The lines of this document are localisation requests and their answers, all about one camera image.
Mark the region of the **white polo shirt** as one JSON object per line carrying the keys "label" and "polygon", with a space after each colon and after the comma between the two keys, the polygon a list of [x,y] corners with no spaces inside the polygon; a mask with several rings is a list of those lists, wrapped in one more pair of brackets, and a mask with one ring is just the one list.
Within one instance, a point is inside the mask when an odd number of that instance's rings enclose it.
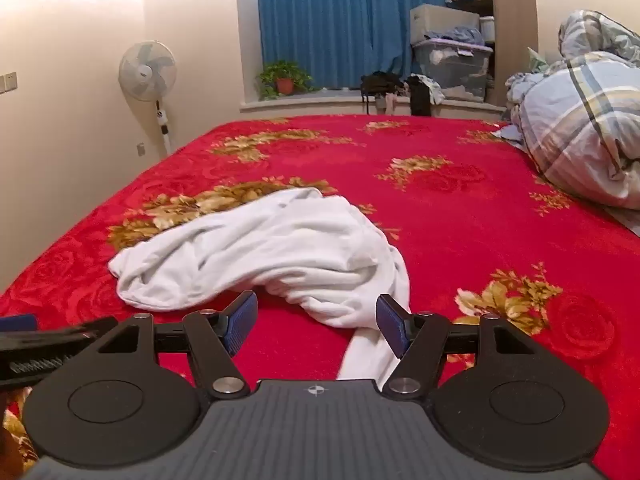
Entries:
{"label": "white polo shirt", "polygon": [[262,286],[314,320],[351,328],[338,378],[382,385],[398,364],[375,319],[378,297],[409,304],[404,258],[357,207],[316,188],[290,188],[206,214],[121,250],[108,264],[119,298],[168,312],[228,289]]}

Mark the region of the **blue clothes on bin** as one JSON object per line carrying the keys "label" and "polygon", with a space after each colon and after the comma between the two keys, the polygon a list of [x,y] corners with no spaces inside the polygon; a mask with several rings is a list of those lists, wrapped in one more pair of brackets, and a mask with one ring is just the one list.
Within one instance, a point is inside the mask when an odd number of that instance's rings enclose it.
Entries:
{"label": "blue clothes on bin", "polygon": [[446,30],[429,30],[424,34],[426,39],[443,39],[462,44],[474,44],[474,46],[484,46],[485,39],[480,30],[472,26],[456,26]]}

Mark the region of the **red floral bed blanket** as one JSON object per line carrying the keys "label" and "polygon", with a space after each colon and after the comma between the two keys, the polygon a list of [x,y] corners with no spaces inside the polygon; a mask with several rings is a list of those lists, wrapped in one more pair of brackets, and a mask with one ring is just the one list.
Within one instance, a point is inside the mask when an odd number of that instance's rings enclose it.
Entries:
{"label": "red floral bed blanket", "polygon": [[313,186],[362,211],[408,266],[410,308],[471,324],[508,318],[604,393],[596,465],[639,474],[639,240],[544,182],[475,120],[312,116],[230,122],[146,170],[28,266],[5,315],[45,330],[130,311],[116,252],[199,214]]}

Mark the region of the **black bag on sill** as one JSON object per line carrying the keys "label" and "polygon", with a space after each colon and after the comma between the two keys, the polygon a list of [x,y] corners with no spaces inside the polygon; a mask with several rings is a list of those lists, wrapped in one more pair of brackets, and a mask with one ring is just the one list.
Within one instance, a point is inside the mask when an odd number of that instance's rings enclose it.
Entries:
{"label": "black bag on sill", "polygon": [[377,70],[361,77],[360,96],[367,115],[371,114],[371,107],[379,115],[393,115],[398,98],[405,93],[405,84],[393,73]]}

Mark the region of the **potted green plant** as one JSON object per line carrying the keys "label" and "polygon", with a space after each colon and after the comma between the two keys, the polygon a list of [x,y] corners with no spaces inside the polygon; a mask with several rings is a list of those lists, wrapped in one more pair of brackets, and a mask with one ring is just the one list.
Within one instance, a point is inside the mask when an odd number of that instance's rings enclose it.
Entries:
{"label": "potted green plant", "polygon": [[275,100],[280,96],[314,91],[311,76],[292,61],[280,60],[265,64],[257,81],[262,100]]}

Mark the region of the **clear plastic storage bin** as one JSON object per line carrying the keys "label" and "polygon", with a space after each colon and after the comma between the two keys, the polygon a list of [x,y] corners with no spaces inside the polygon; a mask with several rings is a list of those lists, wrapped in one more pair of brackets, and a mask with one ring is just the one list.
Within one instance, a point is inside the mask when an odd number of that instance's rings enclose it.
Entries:
{"label": "clear plastic storage bin", "polygon": [[485,101],[490,47],[437,38],[412,48],[420,73],[437,82],[446,99]]}

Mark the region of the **white standing fan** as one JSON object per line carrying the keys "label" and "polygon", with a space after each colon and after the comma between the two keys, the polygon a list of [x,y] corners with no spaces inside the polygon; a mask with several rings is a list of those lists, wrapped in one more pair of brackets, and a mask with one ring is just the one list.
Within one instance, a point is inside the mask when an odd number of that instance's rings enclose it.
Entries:
{"label": "white standing fan", "polygon": [[157,40],[134,44],[125,52],[119,63],[118,82],[126,96],[154,105],[155,118],[167,155],[171,155],[174,150],[164,97],[168,95],[176,80],[177,66],[174,55]]}

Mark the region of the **plaid quilt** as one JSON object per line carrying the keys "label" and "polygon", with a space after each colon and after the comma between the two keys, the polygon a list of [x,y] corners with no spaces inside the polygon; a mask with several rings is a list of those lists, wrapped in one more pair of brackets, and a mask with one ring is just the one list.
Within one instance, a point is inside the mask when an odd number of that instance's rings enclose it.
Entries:
{"label": "plaid quilt", "polygon": [[559,59],[506,81],[509,125],[496,136],[529,154],[561,191],[639,231],[639,36],[598,11],[559,28]]}

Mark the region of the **grey storage box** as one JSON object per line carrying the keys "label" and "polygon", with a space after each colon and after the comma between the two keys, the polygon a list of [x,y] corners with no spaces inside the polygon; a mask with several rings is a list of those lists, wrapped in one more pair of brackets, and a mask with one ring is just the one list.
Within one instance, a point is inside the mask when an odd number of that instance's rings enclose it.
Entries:
{"label": "grey storage box", "polygon": [[421,4],[412,8],[409,13],[410,44],[423,41],[428,32],[446,32],[458,26],[480,28],[480,16],[476,13]]}

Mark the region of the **blue curtain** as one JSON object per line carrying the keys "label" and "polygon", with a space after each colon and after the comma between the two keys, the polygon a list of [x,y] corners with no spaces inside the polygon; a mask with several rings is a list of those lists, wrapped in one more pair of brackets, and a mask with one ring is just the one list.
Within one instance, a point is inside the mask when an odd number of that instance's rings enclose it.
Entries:
{"label": "blue curtain", "polygon": [[445,0],[258,0],[262,60],[294,62],[320,88],[356,88],[412,65],[410,12]]}

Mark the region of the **wooden shelf unit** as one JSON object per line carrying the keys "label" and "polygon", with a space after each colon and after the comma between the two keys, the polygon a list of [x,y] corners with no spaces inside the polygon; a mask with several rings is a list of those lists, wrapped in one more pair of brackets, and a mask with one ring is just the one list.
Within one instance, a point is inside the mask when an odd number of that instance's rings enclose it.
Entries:
{"label": "wooden shelf unit", "polygon": [[488,91],[492,104],[506,104],[506,80],[528,65],[528,51],[538,48],[536,0],[451,0],[457,10],[495,19],[494,86]]}

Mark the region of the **wall socket plate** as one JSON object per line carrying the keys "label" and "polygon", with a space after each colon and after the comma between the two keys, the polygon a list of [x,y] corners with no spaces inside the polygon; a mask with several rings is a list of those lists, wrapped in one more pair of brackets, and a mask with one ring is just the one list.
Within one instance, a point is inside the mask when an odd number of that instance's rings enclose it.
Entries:
{"label": "wall socket plate", "polygon": [[17,89],[17,72],[0,76],[0,93],[11,92]]}

